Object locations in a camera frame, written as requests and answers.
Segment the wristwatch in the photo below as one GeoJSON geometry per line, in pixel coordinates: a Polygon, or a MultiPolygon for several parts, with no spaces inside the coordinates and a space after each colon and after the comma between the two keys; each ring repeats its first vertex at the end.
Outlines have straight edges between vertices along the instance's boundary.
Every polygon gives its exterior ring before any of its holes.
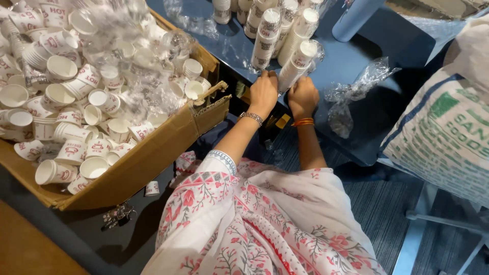
{"type": "Polygon", "coordinates": [[[263,119],[259,116],[259,115],[256,115],[254,113],[247,113],[247,112],[243,112],[240,117],[238,118],[238,120],[240,120],[242,117],[244,116],[247,116],[247,117],[250,117],[254,120],[256,120],[256,122],[258,122],[258,124],[260,125],[260,127],[262,126],[263,124],[263,119]]]}

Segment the woman's hand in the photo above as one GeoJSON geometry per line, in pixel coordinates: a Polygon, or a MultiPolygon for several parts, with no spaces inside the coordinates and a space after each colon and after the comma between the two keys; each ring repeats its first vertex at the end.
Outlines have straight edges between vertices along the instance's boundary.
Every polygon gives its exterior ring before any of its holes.
{"type": "Polygon", "coordinates": [[[294,120],[312,117],[319,102],[319,92],[310,77],[301,76],[289,91],[289,108],[294,120]]]}
{"type": "Polygon", "coordinates": [[[250,87],[251,104],[248,112],[259,115],[265,120],[277,103],[277,87],[277,74],[274,71],[262,71],[262,75],[250,87]]]}

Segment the orange bangle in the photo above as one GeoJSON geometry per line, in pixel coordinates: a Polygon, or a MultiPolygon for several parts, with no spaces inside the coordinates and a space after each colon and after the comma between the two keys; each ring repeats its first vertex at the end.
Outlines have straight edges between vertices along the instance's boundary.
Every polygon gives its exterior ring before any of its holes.
{"type": "Polygon", "coordinates": [[[314,125],[314,119],[313,118],[303,118],[300,119],[292,124],[292,126],[301,126],[301,125],[314,125]]]}

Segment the light blue bottle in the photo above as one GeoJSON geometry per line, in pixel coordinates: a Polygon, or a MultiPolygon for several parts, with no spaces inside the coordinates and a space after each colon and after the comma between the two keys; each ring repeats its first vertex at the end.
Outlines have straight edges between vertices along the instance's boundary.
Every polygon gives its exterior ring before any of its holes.
{"type": "Polygon", "coordinates": [[[348,42],[384,2],[385,0],[355,0],[348,12],[334,25],[334,38],[340,42],[348,42]]]}

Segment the silver watch strap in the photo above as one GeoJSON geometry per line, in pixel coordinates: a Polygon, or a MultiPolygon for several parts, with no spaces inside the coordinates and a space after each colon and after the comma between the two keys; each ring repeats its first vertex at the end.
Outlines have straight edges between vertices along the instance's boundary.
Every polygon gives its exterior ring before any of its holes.
{"type": "Polygon", "coordinates": [[[260,125],[260,127],[263,124],[263,119],[259,115],[257,115],[257,114],[254,114],[254,113],[242,113],[241,114],[241,117],[244,117],[244,116],[247,116],[247,117],[250,117],[250,118],[256,120],[258,122],[258,124],[260,125]]]}

